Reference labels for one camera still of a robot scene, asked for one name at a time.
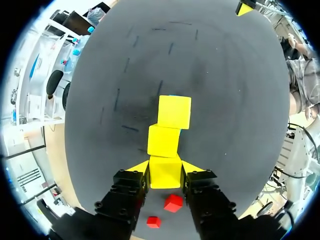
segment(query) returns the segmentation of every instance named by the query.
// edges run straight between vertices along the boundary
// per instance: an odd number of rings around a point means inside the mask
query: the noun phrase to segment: cable
[[[54,132],[56,130],[56,125],[54,125],[54,128],[52,130],[51,126],[49,125],[49,128],[51,129],[52,132]]]
[[[281,197],[283,197],[285,200],[288,200],[285,196],[283,196],[282,194],[280,194]]]
[[[287,12],[282,12],[282,11],[274,10],[274,9],[272,9],[272,8],[270,8],[270,7],[268,7],[268,6],[265,6],[265,5],[263,5],[263,4],[259,3],[259,2],[256,2],[255,4],[258,5],[259,7],[262,7],[262,8],[265,8],[265,9],[267,9],[267,10],[270,10],[270,11],[276,13],[276,14],[283,15],[283,16],[290,16],[290,14],[287,13]]]
[[[320,162],[320,159],[319,159],[319,152],[318,152],[318,148],[317,148],[317,145],[316,145],[316,142],[315,140],[312,138],[312,136],[310,135],[310,133],[307,131],[307,129],[303,126],[300,126],[298,124],[295,124],[295,123],[290,123],[289,122],[289,125],[293,125],[293,126],[296,126],[296,127],[299,127],[301,129],[304,130],[305,134],[307,135],[307,137],[310,139],[310,141],[312,142],[313,146],[314,146],[314,150],[316,152],[316,160],[318,161],[318,163]]]
[[[288,214],[289,218],[290,218],[290,222],[291,222],[291,227],[293,227],[295,225],[295,219],[294,216],[292,216],[292,213],[289,212],[289,210],[284,210],[285,214]]]
[[[272,188],[275,188],[276,189],[276,187],[275,186],[271,186],[269,183],[266,183],[268,186],[270,186],[270,187],[272,187]]]
[[[281,17],[279,18],[279,20],[276,22],[276,24],[273,25],[273,29],[274,29],[274,30],[277,29],[277,27],[278,27],[279,24],[280,24],[280,21],[281,21],[283,18],[284,18],[284,16],[281,16]]]
[[[278,168],[277,166],[275,166],[274,169],[276,169],[280,173],[282,173],[284,175],[287,175],[288,177],[293,178],[293,179],[304,179],[304,178],[307,177],[307,176],[293,176],[293,175],[290,175],[289,173],[286,173],[283,170],[281,170],[280,168]]]

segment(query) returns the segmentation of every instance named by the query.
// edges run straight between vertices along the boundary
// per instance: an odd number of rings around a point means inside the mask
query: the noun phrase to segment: person
[[[305,112],[309,121],[320,113],[320,66],[316,53],[306,44],[297,42],[289,33],[289,44],[308,59],[287,60],[290,86],[289,115]]]

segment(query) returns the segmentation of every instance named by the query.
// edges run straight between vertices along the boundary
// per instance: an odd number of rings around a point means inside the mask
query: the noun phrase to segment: white shelf
[[[63,66],[60,64],[61,59],[65,59],[70,54],[72,44],[66,42],[66,40],[70,39],[68,36],[71,35],[75,38],[80,37],[51,19],[47,21],[42,19],[35,22],[34,26],[31,27],[33,28],[33,32],[35,32],[35,25],[38,33],[35,34],[32,39],[29,39],[27,49],[23,49],[22,45],[23,55],[19,55],[22,54],[22,52],[15,53],[16,57],[23,57],[24,59],[17,84],[15,101],[16,127],[19,129],[33,128],[35,126],[43,126],[47,123],[52,124],[52,122],[57,121],[58,123],[60,121],[61,112],[59,114],[60,119],[55,119],[56,115],[54,114],[50,117],[46,116],[47,83],[54,70],[63,69]],[[47,26],[53,26],[65,32],[65,34],[61,37],[51,35],[51,33],[45,31]],[[66,48],[64,53],[61,53],[66,43],[69,43],[69,47]],[[57,111],[57,107],[60,108],[60,106],[56,106],[54,109],[55,112]],[[20,123],[20,118],[26,118],[27,123]]]

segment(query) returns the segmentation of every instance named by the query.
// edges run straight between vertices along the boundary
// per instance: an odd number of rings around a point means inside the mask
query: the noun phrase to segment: person's leg
[[[302,111],[300,94],[298,91],[290,92],[289,116],[298,114]]]

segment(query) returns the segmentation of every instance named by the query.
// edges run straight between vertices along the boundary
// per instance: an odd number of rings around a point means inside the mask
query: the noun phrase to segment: screw
[[[136,192],[137,192],[137,190],[135,190],[135,189],[129,190],[129,193],[131,193],[131,194],[135,194]]]
[[[201,214],[201,217],[206,217],[206,216],[210,216],[210,215],[211,215],[211,213],[206,211],[206,212]]]
[[[195,190],[193,190],[193,192],[195,194],[200,194],[200,193],[202,193],[202,189],[195,189]]]
[[[229,202],[228,207],[229,207],[230,209],[234,209],[236,206],[237,206],[237,205],[236,205],[235,202],[233,202],[233,201]]]
[[[96,201],[96,202],[94,203],[94,206],[95,206],[96,209],[100,209],[100,208],[102,208],[103,204],[102,204],[102,202],[100,202],[100,201]]]
[[[119,212],[119,215],[127,215],[127,209],[122,208]]]

